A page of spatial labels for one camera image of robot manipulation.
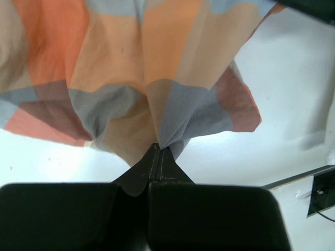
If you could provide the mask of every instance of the wire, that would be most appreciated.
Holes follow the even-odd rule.
[[[331,221],[331,222],[335,222],[335,220],[329,218],[328,216],[325,216],[323,213],[320,213],[320,210],[317,210],[315,207],[315,205],[310,205],[310,207],[314,210],[314,212],[316,212],[318,215],[322,216],[323,218],[327,219],[328,221]]]

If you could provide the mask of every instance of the plaid cloth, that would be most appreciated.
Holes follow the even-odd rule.
[[[0,128],[129,165],[150,144],[253,131],[233,58],[272,0],[1,0]]]

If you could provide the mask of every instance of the black cable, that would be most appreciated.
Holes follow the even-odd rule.
[[[314,210],[314,212],[316,212],[318,215],[324,217],[325,219],[327,219],[328,221],[331,221],[331,222],[335,222],[335,220],[329,218],[328,216],[325,216],[323,213],[320,213],[320,210],[317,210],[315,207],[315,205],[310,205],[310,207]]]

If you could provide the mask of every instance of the black object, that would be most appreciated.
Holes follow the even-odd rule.
[[[323,22],[335,25],[335,0],[276,0]]]
[[[308,216],[335,206],[335,170],[314,176]]]
[[[0,189],[0,250],[290,250],[261,188],[195,185],[154,144],[111,184]]]

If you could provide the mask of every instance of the white floor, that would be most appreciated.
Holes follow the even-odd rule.
[[[265,185],[326,165],[323,146],[335,87],[335,28],[285,10],[270,17],[237,63],[263,118],[254,133],[192,140],[178,164],[197,183]],[[0,186],[10,182],[110,182],[128,169],[112,154],[0,131]],[[306,219],[306,179],[273,191],[294,250],[335,250],[334,223]],[[335,218],[335,210],[327,211]]]

